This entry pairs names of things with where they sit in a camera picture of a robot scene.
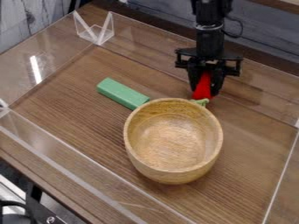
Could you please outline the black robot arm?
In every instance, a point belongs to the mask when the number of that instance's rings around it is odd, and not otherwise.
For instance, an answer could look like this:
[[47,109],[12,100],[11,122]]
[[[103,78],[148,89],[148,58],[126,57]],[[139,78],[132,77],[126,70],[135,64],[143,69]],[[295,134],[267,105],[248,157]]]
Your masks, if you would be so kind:
[[224,36],[238,39],[239,34],[224,30],[224,18],[230,16],[234,0],[191,0],[192,13],[196,16],[196,46],[178,48],[175,66],[188,73],[194,100],[211,99],[220,93],[226,77],[239,76],[243,57],[224,51]]

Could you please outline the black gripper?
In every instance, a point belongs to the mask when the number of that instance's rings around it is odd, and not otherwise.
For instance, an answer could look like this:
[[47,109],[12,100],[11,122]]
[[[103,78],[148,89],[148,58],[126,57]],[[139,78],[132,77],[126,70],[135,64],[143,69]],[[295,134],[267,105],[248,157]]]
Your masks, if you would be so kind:
[[188,73],[191,90],[196,89],[203,71],[212,71],[211,74],[211,95],[220,92],[224,74],[239,76],[243,57],[234,52],[222,51],[219,54],[206,57],[199,56],[195,48],[179,48],[175,50],[175,66],[183,68]]

